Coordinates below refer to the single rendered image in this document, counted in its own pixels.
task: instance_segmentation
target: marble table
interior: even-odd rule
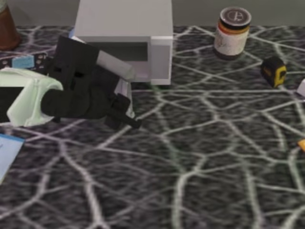
[[[69,27],[19,27],[0,57],[54,53]],[[171,87],[133,85],[143,128],[63,120],[1,125],[27,139],[0,186],[2,229],[304,229],[305,28],[253,27],[234,62],[212,53],[214,28],[176,27]],[[285,86],[259,74],[280,55]]]

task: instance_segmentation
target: blue object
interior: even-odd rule
[[[69,33],[69,38],[73,37],[74,36],[74,28],[70,31]]]
[[[0,134],[0,184],[21,150],[24,139]]]
[[[34,56],[22,56],[12,59],[12,68],[33,68],[35,67]]]

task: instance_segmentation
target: brown jar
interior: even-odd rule
[[[0,51],[16,48],[21,42],[6,0],[0,0]]]

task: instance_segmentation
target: gray wall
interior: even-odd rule
[[[73,25],[79,0],[8,0],[17,25]],[[227,6],[241,6],[253,25],[305,25],[305,0],[172,0],[174,25],[215,25]]]

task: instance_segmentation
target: brown bottle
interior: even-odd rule
[[[0,0],[0,51],[16,48],[21,42],[6,0]]]

